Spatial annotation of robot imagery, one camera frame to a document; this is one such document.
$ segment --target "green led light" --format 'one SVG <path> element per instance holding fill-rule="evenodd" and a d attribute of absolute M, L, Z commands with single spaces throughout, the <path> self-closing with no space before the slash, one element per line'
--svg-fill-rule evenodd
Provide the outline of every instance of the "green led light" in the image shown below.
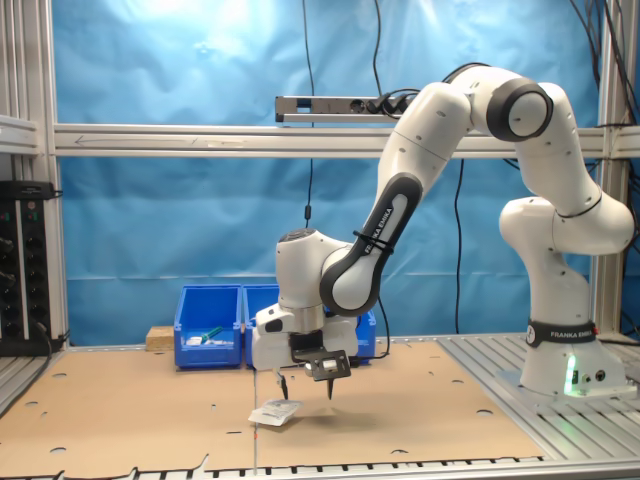
<path fill-rule="evenodd" d="M 567 376 L 564 381 L 564 393 L 566 395 L 571 393 L 571 384 L 573 381 L 573 371 L 576 368 L 576 356 L 570 355 L 567 362 Z"/>

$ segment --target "blue storage bin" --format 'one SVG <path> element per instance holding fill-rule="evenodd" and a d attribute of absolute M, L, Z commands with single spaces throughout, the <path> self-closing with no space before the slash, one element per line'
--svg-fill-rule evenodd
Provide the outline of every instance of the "blue storage bin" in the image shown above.
<path fill-rule="evenodd" d="M 251 342 L 253 329 L 256 326 L 255 316 L 263 308 L 278 303 L 280 288 L 277 284 L 245 285 L 242 287 L 242 301 L 244 304 L 244 358 L 248 366 L 253 365 Z M 360 326 L 356 329 L 358 337 L 358 356 L 372 357 L 376 352 L 376 317 L 373 311 L 358 317 Z"/>
<path fill-rule="evenodd" d="M 242 362 L 240 285 L 185 285 L 173 325 L 175 361 L 180 368 L 238 366 Z M 215 327 L 212 340 L 224 345 L 187 345 Z"/>

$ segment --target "blue curtain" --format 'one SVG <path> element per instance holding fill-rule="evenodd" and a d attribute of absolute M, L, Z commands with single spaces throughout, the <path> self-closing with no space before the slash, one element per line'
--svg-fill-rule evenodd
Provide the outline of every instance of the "blue curtain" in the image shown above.
<path fill-rule="evenodd" d="M 300 0 L 53 6 L 60 122 L 274 125 L 276 95 L 311 92 Z M 558 83 L 579 125 L 595 125 L 588 45 L 569 2 L 380 6 L 384 91 L 421 87 L 481 61 Z M 373 0 L 308 0 L 307 13 L 316 95 L 376 94 Z M 311 226 L 350 240 L 373 203 L 376 164 L 316 160 Z M 277 239 L 304 226 L 308 159 L 63 158 L 61 165 L 76 344 L 143 341 L 150 326 L 172 323 L 184 284 L 274 282 Z M 450 162 L 387 265 L 382 298 L 392 334 L 453 331 L 459 167 Z M 499 159 L 465 166 L 462 332 L 525 329 L 528 279 L 498 217 L 528 194 L 519 172 Z M 572 264 L 588 273 L 588 258 Z"/>

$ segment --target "electrical panel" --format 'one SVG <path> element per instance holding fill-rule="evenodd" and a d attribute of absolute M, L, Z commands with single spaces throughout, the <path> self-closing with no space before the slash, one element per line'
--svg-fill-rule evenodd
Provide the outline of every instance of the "electrical panel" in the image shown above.
<path fill-rule="evenodd" d="M 2 343 L 5 339 L 9 342 L 24 337 L 22 269 L 18 238 L 16 202 L 2 200 L 0 201 L 0 335 Z"/>
<path fill-rule="evenodd" d="M 11 186 L 0 192 L 0 357 L 47 355 L 64 344 L 51 333 L 44 215 L 51 197 L 31 188 L 36 182 L 0 183 Z"/>

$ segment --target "cardboard table surface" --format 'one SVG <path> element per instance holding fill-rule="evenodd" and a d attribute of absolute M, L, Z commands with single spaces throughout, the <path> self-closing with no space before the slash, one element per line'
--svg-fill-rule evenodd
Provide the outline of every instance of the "cardboard table surface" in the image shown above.
<path fill-rule="evenodd" d="M 171 353 L 70 353 L 0 420 L 0 477 L 112 478 L 193 469 L 206 455 L 211 469 L 252 467 L 254 402 L 249 370 L 177 372 Z"/>
<path fill-rule="evenodd" d="M 258 429 L 259 467 L 535 457 L 540 449 L 435 343 L 396 344 L 391 355 L 325 382 L 287 375 L 304 407 L 283 427 Z M 258 405 L 279 398 L 258 373 Z"/>
<path fill-rule="evenodd" d="M 285 369 L 305 405 L 285 426 L 247 419 L 280 398 L 271 372 L 177 372 L 173 355 L 68 353 L 0 419 L 0 477 L 534 457 L 535 443 L 435 343 L 394 345 L 326 383 Z"/>

